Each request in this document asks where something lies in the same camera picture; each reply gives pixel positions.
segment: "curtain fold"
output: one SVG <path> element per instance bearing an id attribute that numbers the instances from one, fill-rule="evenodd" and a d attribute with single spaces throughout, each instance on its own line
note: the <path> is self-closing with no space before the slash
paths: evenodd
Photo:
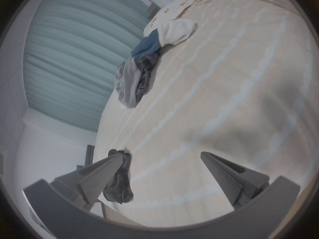
<path id="1" fill-rule="evenodd" d="M 97 132 L 116 66 L 143 38 L 147 9 L 140 0 L 42 0 L 24 49 L 29 107 Z"/>

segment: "white towel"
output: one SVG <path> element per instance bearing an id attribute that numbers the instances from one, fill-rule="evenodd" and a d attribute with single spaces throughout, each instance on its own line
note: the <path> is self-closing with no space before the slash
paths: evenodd
<path id="1" fill-rule="evenodd" d="M 194 21 L 186 18 L 166 20 L 157 29 L 161 47 L 167 44 L 177 45 L 189 38 L 197 28 Z"/>

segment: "beige bed sheet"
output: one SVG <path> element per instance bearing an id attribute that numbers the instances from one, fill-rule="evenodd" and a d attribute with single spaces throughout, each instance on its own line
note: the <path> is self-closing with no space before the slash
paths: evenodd
<path id="1" fill-rule="evenodd" d="M 198 28 L 164 50 L 135 109 L 116 93 L 101 117 L 94 161 L 126 148 L 134 199 L 99 199 L 141 225 L 173 227 L 233 211 L 200 159 L 209 151 L 303 190 L 318 170 L 318 48 L 283 0 L 197 0 Z"/>

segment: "blue clothing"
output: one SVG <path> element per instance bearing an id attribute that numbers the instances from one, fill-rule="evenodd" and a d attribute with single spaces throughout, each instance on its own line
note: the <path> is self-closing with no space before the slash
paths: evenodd
<path id="1" fill-rule="evenodd" d="M 154 54 L 160 48 L 157 29 L 153 30 L 148 37 L 144 37 L 140 43 L 131 51 L 132 57 Z"/>

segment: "pillowcase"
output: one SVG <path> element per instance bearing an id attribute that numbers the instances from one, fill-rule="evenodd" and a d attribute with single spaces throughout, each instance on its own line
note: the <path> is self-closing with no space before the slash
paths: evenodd
<path id="1" fill-rule="evenodd" d="M 144 37 L 147 37 L 153 30 L 157 29 L 164 21 L 180 16 L 193 2 L 195 0 L 174 0 L 160 9 L 144 28 Z"/>

